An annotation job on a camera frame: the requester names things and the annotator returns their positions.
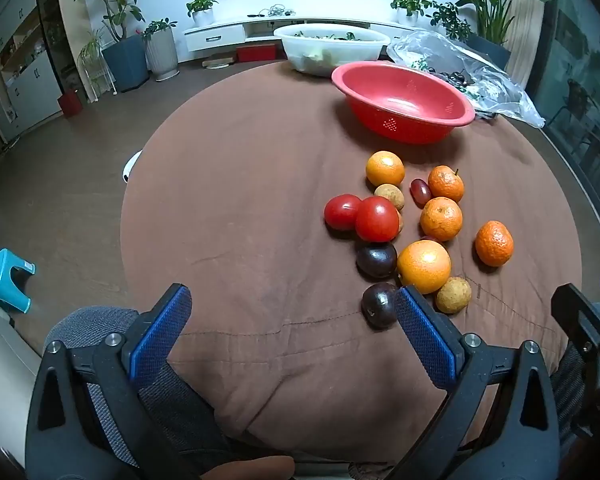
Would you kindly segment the yellow-brown small pear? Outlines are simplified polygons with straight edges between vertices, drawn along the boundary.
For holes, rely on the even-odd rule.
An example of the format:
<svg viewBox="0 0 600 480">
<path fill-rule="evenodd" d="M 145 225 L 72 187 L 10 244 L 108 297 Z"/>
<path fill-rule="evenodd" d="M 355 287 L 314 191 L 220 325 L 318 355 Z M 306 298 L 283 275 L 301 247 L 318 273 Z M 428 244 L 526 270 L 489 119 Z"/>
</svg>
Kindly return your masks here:
<svg viewBox="0 0 600 480">
<path fill-rule="evenodd" d="M 467 280 L 452 276 L 438 290 L 436 307 L 445 314 L 454 315 L 465 309 L 470 304 L 472 289 Z"/>
</svg>

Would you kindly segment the dark plum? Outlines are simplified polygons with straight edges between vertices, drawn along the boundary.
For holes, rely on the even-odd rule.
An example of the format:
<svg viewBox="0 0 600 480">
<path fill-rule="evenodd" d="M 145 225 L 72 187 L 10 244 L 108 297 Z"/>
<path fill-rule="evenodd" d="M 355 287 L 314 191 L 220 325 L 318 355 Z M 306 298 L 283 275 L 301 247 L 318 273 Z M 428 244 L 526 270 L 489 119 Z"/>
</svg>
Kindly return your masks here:
<svg viewBox="0 0 600 480">
<path fill-rule="evenodd" d="M 398 253 L 390 243 L 362 245 L 356 251 L 355 263 L 362 274 L 383 280 L 396 272 Z"/>
<path fill-rule="evenodd" d="M 386 330 L 396 322 L 394 297 L 397 290 L 393 284 L 377 283 L 363 292 L 361 312 L 374 330 Z"/>
</svg>

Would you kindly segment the large smooth orange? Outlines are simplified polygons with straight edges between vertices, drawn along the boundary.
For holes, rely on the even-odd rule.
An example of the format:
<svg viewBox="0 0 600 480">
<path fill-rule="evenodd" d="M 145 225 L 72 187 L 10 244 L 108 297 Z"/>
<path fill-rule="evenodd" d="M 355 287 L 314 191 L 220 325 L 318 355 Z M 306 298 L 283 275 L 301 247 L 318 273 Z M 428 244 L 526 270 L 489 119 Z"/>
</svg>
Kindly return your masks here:
<svg viewBox="0 0 600 480">
<path fill-rule="evenodd" d="M 451 275 L 448 251 L 434 240 L 418 240 L 398 257 L 398 273 L 404 286 L 414 286 L 422 295 L 439 290 Z"/>
</svg>

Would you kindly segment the mandarin with stem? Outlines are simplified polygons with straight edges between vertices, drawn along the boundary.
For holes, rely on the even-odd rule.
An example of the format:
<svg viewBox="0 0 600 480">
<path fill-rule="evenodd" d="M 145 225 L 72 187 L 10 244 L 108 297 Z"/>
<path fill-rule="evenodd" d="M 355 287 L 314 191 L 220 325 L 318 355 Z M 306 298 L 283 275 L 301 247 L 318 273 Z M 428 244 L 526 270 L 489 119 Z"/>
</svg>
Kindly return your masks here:
<svg viewBox="0 0 600 480">
<path fill-rule="evenodd" d="M 459 202 L 465 194 L 465 185 L 457 170 L 440 165 L 431 169 L 428 188 L 434 197 L 446 197 Z"/>
</svg>

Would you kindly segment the tan longan fruit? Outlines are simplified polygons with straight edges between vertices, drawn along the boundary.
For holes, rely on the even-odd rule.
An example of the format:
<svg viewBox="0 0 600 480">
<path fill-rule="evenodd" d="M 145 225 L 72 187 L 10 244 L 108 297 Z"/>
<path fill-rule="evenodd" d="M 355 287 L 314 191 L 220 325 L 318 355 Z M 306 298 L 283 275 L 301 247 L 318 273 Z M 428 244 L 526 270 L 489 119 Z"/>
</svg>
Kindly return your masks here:
<svg viewBox="0 0 600 480">
<path fill-rule="evenodd" d="M 378 185 L 378 187 L 375 188 L 374 195 L 388 200 L 393 204 L 393 207 L 396 208 L 397 211 L 401 211 L 405 205 L 403 192 L 400 188 L 391 183 Z"/>
</svg>

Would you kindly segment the small smooth orange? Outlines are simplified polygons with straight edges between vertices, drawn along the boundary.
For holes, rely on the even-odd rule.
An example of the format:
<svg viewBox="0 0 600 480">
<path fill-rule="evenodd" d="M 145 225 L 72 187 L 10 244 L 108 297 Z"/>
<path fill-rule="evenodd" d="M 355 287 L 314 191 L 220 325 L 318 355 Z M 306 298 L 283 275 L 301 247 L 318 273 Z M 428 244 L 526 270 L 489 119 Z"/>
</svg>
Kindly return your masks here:
<svg viewBox="0 0 600 480">
<path fill-rule="evenodd" d="M 373 186 L 392 184 L 401 186 L 405 178 L 405 167 L 400 157 L 393 152 L 378 151 L 367 159 L 366 180 Z"/>
</svg>

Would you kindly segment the blue plastic stool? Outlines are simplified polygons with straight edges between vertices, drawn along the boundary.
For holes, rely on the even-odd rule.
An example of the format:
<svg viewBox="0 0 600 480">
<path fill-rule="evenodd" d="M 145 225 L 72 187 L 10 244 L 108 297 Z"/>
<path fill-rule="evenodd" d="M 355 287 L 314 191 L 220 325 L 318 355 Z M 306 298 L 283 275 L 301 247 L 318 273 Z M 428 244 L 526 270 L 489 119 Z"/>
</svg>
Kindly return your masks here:
<svg viewBox="0 0 600 480">
<path fill-rule="evenodd" d="M 7 248 L 0 250 L 0 304 L 22 313 L 31 307 L 31 298 L 24 291 L 26 281 L 36 273 L 36 265 L 15 255 Z"/>
</svg>

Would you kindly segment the clear plastic cherry bag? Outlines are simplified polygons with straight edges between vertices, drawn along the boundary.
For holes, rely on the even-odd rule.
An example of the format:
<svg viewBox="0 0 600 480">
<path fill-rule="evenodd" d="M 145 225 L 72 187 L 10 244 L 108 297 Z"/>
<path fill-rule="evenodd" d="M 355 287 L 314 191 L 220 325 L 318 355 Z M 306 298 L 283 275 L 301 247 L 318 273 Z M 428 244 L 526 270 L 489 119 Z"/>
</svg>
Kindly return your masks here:
<svg viewBox="0 0 600 480">
<path fill-rule="evenodd" d="M 438 72 L 462 72 L 471 79 L 471 84 L 460 92 L 479 115 L 500 114 L 533 128 L 545 126 L 545 119 L 527 92 L 504 70 L 437 32 L 419 28 L 408 30 L 390 42 L 388 55 L 396 64 L 424 73 L 428 73 L 428 67 Z"/>
</svg>

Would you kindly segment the dark cherries in bag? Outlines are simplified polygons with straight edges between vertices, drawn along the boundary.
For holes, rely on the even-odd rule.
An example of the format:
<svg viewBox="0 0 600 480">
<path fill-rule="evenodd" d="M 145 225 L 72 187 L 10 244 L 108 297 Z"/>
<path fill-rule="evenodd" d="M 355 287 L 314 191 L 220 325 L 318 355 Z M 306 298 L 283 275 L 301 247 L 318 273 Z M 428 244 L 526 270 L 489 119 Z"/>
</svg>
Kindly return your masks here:
<svg viewBox="0 0 600 480">
<path fill-rule="evenodd" d="M 460 91 L 464 91 L 470 84 L 471 79 L 467 78 L 462 72 L 458 72 L 457 70 L 452 73 L 447 72 L 438 72 L 433 67 L 428 67 L 427 72 L 430 75 L 438 77 L 439 79 L 444 80 L 451 86 L 457 88 Z"/>
</svg>

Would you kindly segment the red plastic colander bowl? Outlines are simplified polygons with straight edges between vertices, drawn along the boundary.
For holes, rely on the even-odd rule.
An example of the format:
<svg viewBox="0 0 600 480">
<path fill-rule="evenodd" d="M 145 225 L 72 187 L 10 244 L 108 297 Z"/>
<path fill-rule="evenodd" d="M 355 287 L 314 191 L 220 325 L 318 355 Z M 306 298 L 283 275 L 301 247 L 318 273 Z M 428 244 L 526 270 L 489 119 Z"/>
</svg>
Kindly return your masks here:
<svg viewBox="0 0 600 480">
<path fill-rule="evenodd" d="M 332 71 L 332 83 L 362 124 L 410 145 L 435 144 L 475 119 L 466 96 L 442 79 L 386 62 L 353 62 Z"/>
</svg>

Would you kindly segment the large leafy plant dark pot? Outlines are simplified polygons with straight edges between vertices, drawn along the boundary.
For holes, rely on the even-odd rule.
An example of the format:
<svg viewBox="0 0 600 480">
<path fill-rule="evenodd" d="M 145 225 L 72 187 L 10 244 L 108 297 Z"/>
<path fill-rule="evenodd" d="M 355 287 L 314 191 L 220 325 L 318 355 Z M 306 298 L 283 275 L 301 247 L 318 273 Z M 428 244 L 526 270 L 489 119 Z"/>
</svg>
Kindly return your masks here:
<svg viewBox="0 0 600 480">
<path fill-rule="evenodd" d="M 550 0 L 536 0 L 548 3 Z M 504 47 L 513 23 L 513 0 L 456 0 L 424 4 L 430 11 L 432 26 L 441 25 L 452 40 L 486 55 L 492 63 L 505 70 L 510 51 Z"/>
</svg>

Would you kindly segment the small red bin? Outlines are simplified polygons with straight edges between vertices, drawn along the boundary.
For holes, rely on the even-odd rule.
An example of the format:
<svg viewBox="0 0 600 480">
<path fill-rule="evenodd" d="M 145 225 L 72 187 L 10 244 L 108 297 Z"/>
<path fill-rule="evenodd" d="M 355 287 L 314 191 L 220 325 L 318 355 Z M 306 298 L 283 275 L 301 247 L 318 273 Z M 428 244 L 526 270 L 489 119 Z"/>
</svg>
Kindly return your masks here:
<svg viewBox="0 0 600 480">
<path fill-rule="evenodd" d="M 61 109 L 61 113 L 65 118 L 71 118 L 79 115 L 83 110 L 83 105 L 80 99 L 78 90 L 71 90 L 63 93 L 57 100 Z"/>
</svg>

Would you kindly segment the small plant on cabinet right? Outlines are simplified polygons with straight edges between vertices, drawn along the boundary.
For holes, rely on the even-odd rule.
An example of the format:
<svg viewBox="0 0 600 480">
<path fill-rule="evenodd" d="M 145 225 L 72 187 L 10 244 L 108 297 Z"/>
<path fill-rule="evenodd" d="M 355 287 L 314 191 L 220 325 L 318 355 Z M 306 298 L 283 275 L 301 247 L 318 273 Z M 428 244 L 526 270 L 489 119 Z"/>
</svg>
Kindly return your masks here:
<svg viewBox="0 0 600 480">
<path fill-rule="evenodd" d="M 430 6 L 431 0 L 392 0 L 390 3 L 390 8 L 396 11 L 398 23 L 407 26 L 416 26 Z"/>
</svg>

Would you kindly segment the small plant on cabinet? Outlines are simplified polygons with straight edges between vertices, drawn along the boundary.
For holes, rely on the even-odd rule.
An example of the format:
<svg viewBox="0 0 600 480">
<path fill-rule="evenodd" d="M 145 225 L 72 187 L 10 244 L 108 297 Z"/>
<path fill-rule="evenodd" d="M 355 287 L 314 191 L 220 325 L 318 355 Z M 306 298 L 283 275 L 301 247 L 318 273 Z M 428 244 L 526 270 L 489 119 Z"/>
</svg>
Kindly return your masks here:
<svg viewBox="0 0 600 480">
<path fill-rule="evenodd" d="M 430 6 L 431 0 L 392 0 L 390 3 L 390 8 L 396 11 L 398 23 L 407 26 L 416 26 Z"/>
<path fill-rule="evenodd" d="M 196 27 L 206 27 L 214 23 L 213 7 L 216 0 L 193 0 L 186 3 L 187 15 Z"/>
</svg>

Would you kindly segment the green leafy vegetables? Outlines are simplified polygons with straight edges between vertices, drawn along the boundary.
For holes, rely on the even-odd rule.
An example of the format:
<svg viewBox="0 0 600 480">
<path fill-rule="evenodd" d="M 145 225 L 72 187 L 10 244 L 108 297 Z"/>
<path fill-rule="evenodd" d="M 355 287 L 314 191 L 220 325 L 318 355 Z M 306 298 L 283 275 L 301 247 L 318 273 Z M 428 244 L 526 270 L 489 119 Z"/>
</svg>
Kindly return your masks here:
<svg viewBox="0 0 600 480">
<path fill-rule="evenodd" d="M 337 36 L 335 34 L 317 36 L 317 35 L 309 35 L 307 32 L 300 30 L 300 32 L 294 33 L 294 37 L 309 38 L 309 39 L 316 39 L 316 40 L 360 41 L 360 38 L 355 36 L 355 34 L 353 32 L 346 32 L 343 36 Z"/>
</svg>

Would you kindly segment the white storage cupboard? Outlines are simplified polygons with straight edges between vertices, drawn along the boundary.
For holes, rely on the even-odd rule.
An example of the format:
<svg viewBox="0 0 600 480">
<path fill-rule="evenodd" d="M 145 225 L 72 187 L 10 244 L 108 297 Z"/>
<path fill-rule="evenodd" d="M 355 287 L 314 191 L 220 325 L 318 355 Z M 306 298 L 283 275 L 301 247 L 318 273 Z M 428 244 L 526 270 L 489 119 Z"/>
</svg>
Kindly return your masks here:
<svg viewBox="0 0 600 480">
<path fill-rule="evenodd" d="M 0 136 L 6 143 L 60 113 L 62 95 L 46 38 L 46 4 L 0 0 Z"/>
</svg>

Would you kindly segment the tall plant blue pot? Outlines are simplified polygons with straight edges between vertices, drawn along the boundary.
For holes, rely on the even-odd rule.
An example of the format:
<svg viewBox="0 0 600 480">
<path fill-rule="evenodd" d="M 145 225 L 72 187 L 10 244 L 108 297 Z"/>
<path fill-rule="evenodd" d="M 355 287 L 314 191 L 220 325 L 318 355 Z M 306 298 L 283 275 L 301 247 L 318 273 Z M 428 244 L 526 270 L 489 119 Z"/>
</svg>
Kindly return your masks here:
<svg viewBox="0 0 600 480">
<path fill-rule="evenodd" d="M 102 49 L 102 56 L 114 76 L 119 92 L 127 92 L 148 81 L 142 37 L 128 32 L 128 21 L 145 21 L 137 0 L 95 0 L 104 6 L 102 24 L 114 42 Z"/>
</svg>

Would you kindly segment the white plastic vegetable bowl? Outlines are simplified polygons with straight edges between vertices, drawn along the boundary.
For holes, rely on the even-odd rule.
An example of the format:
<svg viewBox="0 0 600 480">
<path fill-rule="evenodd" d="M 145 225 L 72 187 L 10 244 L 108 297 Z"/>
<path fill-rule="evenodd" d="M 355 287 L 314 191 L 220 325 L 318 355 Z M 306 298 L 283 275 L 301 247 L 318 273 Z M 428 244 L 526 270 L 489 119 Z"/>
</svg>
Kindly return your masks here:
<svg viewBox="0 0 600 480">
<path fill-rule="evenodd" d="M 360 41 L 294 37 L 294 33 L 300 30 L 317 36 L 343 36 L 346 32 L 353 32 Z M 274 36 L 282 42 L 287 60 L 297 72 L 317 77 L 329 77 L 335 68 L 344 64 L 377 61 L 381 50 L 391 41 L 385 34 L 367 28 L 323 23 L 286 25 L 275 29 Z"/>
</svg>

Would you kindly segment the plant in white ribbed pot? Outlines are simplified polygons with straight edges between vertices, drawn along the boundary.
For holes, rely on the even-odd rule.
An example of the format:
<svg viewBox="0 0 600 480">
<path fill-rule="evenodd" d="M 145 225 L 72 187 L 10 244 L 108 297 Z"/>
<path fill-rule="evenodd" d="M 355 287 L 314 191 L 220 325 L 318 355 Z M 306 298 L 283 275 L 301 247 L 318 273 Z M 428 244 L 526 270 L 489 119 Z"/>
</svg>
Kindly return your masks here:
<svg viewBox="0 0 600 480">
<path fill-rule="evenodd" d="M 151 21 L 143 30 L 146 58 L 155 81 L 163 82 L 178 76 L 178 52 L 173 29 L 178 23 L 170 18 Z"/>
</svg>

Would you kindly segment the white tv cabinet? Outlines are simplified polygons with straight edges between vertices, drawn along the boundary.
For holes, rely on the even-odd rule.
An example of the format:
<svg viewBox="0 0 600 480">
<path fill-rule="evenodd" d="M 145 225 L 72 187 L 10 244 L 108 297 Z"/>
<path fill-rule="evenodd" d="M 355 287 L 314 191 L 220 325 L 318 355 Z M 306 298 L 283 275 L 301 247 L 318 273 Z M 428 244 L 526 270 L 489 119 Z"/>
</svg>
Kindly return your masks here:
<svg viewBox="0 0 600 480">
<path fill-rule="evenodd" d="M 400 38 L 404 30 L 416 28 L 415 25 L 362 20 L 362 18 L 305 18 L 297 15 L 252 16 L 251 18 L 214 22 L 207 26 L 186 29 L 183 36 L 187 50 L 197 55 L 198 52 L 209 49 L 275 40 L 274 30 L 286 25 L 321 23 L 367 28 L 382 32 L 390 38 Z"/>
</svg>

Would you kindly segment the red box under cabinet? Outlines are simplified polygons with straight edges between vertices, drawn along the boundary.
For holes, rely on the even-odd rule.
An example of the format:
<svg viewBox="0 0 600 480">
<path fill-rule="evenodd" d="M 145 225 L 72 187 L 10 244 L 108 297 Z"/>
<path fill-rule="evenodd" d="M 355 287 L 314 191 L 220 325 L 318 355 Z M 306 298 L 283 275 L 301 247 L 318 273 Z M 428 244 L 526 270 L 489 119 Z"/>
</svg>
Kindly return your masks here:
<svg viewBox="0 0 600 480">
<path fill-rule="evenodd" d="M 236 49 L 239 63 L 268 62 L 277 58 L 276 44 L 244 44 Z"/>
</svg>

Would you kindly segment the small plant on cabinet left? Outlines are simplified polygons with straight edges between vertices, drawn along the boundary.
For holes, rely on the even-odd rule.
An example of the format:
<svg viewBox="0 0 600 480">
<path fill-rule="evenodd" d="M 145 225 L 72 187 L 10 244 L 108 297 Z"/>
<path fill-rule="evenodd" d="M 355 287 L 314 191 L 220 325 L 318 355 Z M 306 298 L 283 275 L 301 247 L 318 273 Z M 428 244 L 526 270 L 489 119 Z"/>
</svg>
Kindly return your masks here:
<svg viewBox="0 0 600 480">
<path fill-rule="evenodd" d="M 216 0 L 193 0 L 186 3 L 187 15 L 196 27 L 206 27 L 214 23 L 213 7 Z"/>
</svg>

